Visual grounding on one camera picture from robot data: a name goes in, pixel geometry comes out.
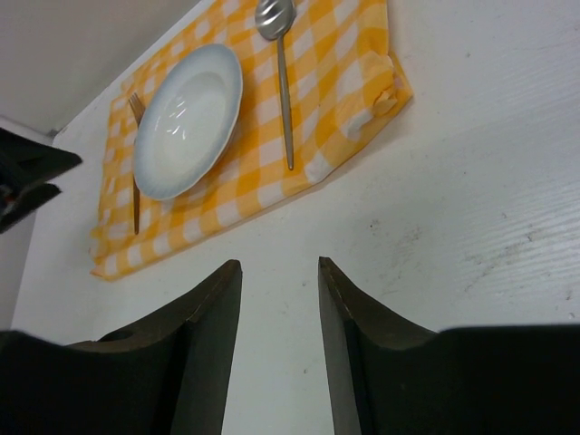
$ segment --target fork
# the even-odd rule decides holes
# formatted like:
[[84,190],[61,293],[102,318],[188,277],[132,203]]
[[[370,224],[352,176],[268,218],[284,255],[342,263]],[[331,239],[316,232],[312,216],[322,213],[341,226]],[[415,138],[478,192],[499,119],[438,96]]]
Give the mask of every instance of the fork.
[[[133,93],[131,97],[129,97],[129,105],[130,109],[133,112],[133,116],[135,117],[135,122],[137,122],[137,127],[139,127],[139,125],[141,124],[141,120],[143,119],[143,113],[145,113],[145,105],[141,102],[139,95],[137,95],[136,92]],[[137,183],[135,182],[135,172],[133,168],[133,226],[136,235],[139,234],[139,215],[140,215],[140,193],[139,188],[137,187]]]

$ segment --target white bowl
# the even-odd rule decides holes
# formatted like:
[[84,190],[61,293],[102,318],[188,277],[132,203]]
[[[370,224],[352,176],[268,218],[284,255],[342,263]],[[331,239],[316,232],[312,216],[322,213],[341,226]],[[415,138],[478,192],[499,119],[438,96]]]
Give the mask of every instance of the white bowl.
[[242,68],[225,45],[204,45],[179,62],[137,131],[135,181],[141,193],[174,198],[206,175],[229,142],[241,100]]

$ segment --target white table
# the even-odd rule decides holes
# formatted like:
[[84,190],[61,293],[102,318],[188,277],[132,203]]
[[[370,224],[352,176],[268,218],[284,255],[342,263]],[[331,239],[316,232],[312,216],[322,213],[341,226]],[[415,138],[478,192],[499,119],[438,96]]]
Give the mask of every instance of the white table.
[[367,149],[320,187],[107,284],[88,249],[115,81],[55,140],[84,163],[38,213],[13,327],[98,339],[238,258],[224,433],[282,435],[332,433],[319,256],[436,330],[580,319],[580,2],[392,0],[390,24],[416,96]]

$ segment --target white plate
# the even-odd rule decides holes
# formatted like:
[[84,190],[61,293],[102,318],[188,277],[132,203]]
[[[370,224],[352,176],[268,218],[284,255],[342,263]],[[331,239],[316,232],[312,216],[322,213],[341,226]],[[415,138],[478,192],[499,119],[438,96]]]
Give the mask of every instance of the white plate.
[[135,141],[135,181],[153,199],[176,197],[226,148],[242,100],[242,68],[225,45],[198,48],[155,93]]

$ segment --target placemat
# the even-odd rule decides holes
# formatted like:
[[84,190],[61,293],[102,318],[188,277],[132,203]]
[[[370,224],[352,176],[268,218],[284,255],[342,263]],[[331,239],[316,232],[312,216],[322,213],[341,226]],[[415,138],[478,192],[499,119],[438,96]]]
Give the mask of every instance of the placemat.
[[[411,97],[389,50],[385,0],[303,0],[285,36],[295,170],[286,168],[276,44],[254,25],[256,0],[217,0],[156,52],[111,102],[92,272],[132,273],[312,187],[361,150]],[[192,189],[169,201],[141,195],[132,225],[132,156],[137,125],[127,103],[148,104],[179,60],[202,44],[232,48],[244,95],[232,143]]]

